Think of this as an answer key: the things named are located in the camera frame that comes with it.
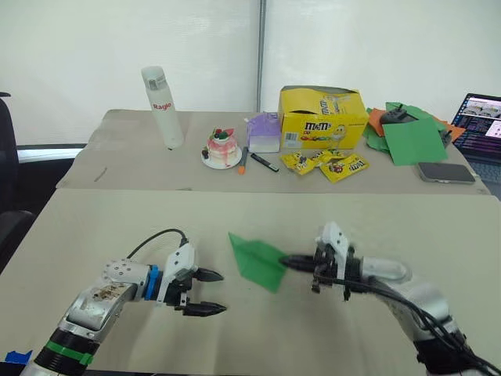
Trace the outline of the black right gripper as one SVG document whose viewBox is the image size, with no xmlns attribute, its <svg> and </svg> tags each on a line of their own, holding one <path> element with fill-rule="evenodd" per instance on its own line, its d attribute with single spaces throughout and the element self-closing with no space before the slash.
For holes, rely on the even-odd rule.
<svg viewBox="0 0 501 376">
<path fill-rule="evenodd" d="M 341 286 L 343 300 L 347 300 L 347 288 L 344 286 L 344 275 L 347 262 L 346 244 L 317 244 L 314 257 L 312 255 L 290 255 L 281 258 L 280 264 L 296 271 L 313 271 L 312 291 L 321 292 L 322 286 Z"/>
</svg>

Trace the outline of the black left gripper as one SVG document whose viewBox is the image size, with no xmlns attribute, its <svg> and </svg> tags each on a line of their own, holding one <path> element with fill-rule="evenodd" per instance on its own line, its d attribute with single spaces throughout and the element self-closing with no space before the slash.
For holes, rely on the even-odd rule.
<svg viewBox="0 0 501 376">
<path fill-rule="evenodd" d="M 182 311 L 184 316 L 207 317 L 225 312 L 227 307 L 216 302 L 190 302 L 188 292 L 192 289 L 193 278 L 200 282 L 224 280 L 223 275 L 214 270 L 198 268 L 195 272 L 189 271 L 174 277 L 169 282 L 164 303 L 167 306 L 172 306 L 175 310 Z"/>
</svg>

